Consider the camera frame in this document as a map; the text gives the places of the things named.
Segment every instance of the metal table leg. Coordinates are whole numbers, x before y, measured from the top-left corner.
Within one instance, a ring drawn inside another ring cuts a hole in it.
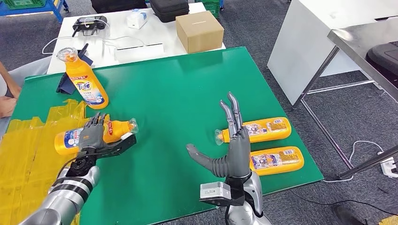
[[[343,153],[341,148],[338,146],[338,144],[335,142],[335,140],[332,138],[330,133],[326,130],[326,128],[321,123],[321,121],[319,121],[318,117],[316,117],[315,113],[312,111],[310,106],[308,106],[307,102],[305,102],[304,99],[301,99],[301,103],[303,104],[304,108],[308,111],[308,113],[310,113],[310,116],[312,117],[312,119],[319,126],[319,128],[321,129],[322,133],[326,136],[328,141],[333,145],[333,147],[335,148],[335,150],[337,151],[339,156],[342,158],[342,160],[345,162],[345,164],[348,166],[348,168],[352,169],[353,165],[347,159],[347,156],[345,156],[345,154]]]
[[[321,131],[326,136],[328,141],[333,145],[333,147],[335,148],[335,150],[337,151],[339,156],[342,158],[342,160],[345,162],[345,164],[349,168],[348,171],[339,175],[340,179],[345,180],[347,178],[350,178],[351,176],[353,176],[356,173],[362,172],[362,171],[367,170],[375,165],[380,164],[382,161],[384,161],[384,160],[390,158],[392,155],[398,153],[398,146],[395,146],[395,147],[381,153],[380,155],[377,155],[376,157],[369,159],[368,161],[360,164],[359,166],[354,167],[351,164],[351,162],[349,161],[349,159],[347,158],[347,156],[345,156],[345,154],[343,153],[341,148],[338,146],[338,144],[335,142],[335,140],[332,138],[330,133],[327,131],[327,129],[324,127],[324,125],[321,123],[321,121],[318,119],[318,117],[312,111],[312,109],[307,104],[307,102],[305,102],[304,97],[307,94],[320,93],[320,92],[325,92],[325,91],[329,91],[329,90],[337,90],[337,89],[341,89],[341,88],[353,87],[353,86],[357,86],[357,85],[375,82],[374,80],[366,80],[366,81],[360,81],[360,82],[354,82],[354,83],[349,83],[349,84],[337,85],[337,86],[333,86],[333,87],[311,90],[311,88],[313,87],[316,80],[321,76],[323,71],[326,69],[326,67],[329,65],[329,63],[332,61],[332,59],[335,57],[335,55],[337,54],[338,51],[339,51],[339,48],[337,46],[333,47],[332,51],[326,57],[325,61],[321,64],[319,69],[316,71],[314,77],[310,80],[309,84],[306,86],[303,93],[301,93],[300,97],[297,99],[297,101],[293,105],[293,108],[296,108],[297,105],[300,103],[303,104],[304,108],[308,111],[308,113],[313,118],[313,120],[316,122],[318,127],[321,129]]]
[[[332,59],[335,57],[338,50],[339,50],[339,48],[335,45],[333,47],[332,51],[330,51],[329,55],[326,57],[325,61],[323,61],[323,63],[319,67],[319,69],[316,71],[314,77],[310,80],[310,83],[308,83],[306,88],[304,88],[303,93],[301,93],[301,95],[298,97],[297,101],[294,103],[293,109],[297,108],[297,106],[300,104],[300,101],[306,96],[308,91],[314,85],[315,81],[322,75],[323,71],[326,69],[326,67],[329,65],[329,63],[332,61]]]
[[[394,154],[398,153],[398,145],[381,153],[380,155],[377,155],[371,159],[369,159],[368,161],[360,164],[359,166],[356,166],[342,174],[339,175],[340,179],[345,180],[347,178],[350,178],[351,176],[353,176],[356,173],[365,171],[375,165],[380,164],[382,161],[390,158],[391,156],[393,156]]]

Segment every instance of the gray carpet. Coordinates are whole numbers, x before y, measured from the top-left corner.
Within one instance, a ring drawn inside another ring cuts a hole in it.
[[[68,0],[71,13],[67,16],[93,13],[89,0]],[[226,0],[220,22],[225,28],[227,47],[246,46],[264,78],[270,85],[292,124],[303,139],[315,162],[327,179],[333,179],[346,166],[335,152],[304,107],[292,110],[291,105],[269,70],[267,61],[289,5],[286,0]],[[0,18],[0,60],[8,69],[43,58],[41,48],[57,36],[60,25],[52,15],[31,15]],[[363,80],[359,72],[323,77],[316,87]],[[374,141],[384,149],[398,144],[398,105],[382,90],[367,84],[334,90],[306,97],[335,140],[349,155],[356,140]],[[376,155],[378,149],[360,143],[352,162],[354,165]],[[362,172],[353,180],[339,183],[318,182],[292,191],[308,200],[332,203],[345,199],[374,204],[398,213],[396,199],[398,181],[382,174],[379,166]],[[263,197],[264,212],[275,225],[337,225],[330,206],[298,199],[291,191]],[[377,224],[389,215],[357,203],[342,204],[368,224]],[[223,209],[181,218],[165,225],[222,225]]]

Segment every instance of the black bag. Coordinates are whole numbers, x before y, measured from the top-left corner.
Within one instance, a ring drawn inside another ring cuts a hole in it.
[[[111,13],[134,8],[147,8],[145,0],[91,0],[97,13]]]
[[[176,20],[176,16],[189,13],[187,0],[149,0],[155,15],[163,23]]]

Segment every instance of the yellow plastic bottle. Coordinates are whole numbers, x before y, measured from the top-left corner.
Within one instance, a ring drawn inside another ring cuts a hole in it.
[[[55,136],[55,150],[60,155],[74,154],[79,151],[79,137],[83,128],[77,128],[61,132]],[[111,121],[109,115],[104,119],[104,135],[103,140],[106,143],[119,141],[127,132],[138,133],[138,125],[135,118],[129,121]]]
[[[249,131],[250,143],[284,139],[291,134],[291,126],[287,118],[274,117],[243,123]],[[230,142],[228,129],[215,130],[215,142],[220,145]]]
[[[304,158],[297,147],[281,147],[250,153],[250,169],[259,176],[299,170]]]
[[[91,67],[78,57],[75,48],[61,49],[57,58],[65,62],[66,73],[90,108],[103,109],[108,105],[107,93]]]

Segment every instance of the gray robotic finger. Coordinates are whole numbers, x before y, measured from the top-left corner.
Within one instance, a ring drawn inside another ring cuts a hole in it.
[[[236,127],[238,130],[240,130],[242,128],[242,115],[240,114],[239,103],[231,92],[228,92],[227,97],[231,102],[232,112],[235,116]]]
[[[237,133],[237,127],[235,122],[235,117],[232,115],[230,107],[225,104],[224,101],[220,100],[220,106],[224,110],[228,122],[228,132],[230,134],[230,139],[234,138]]]

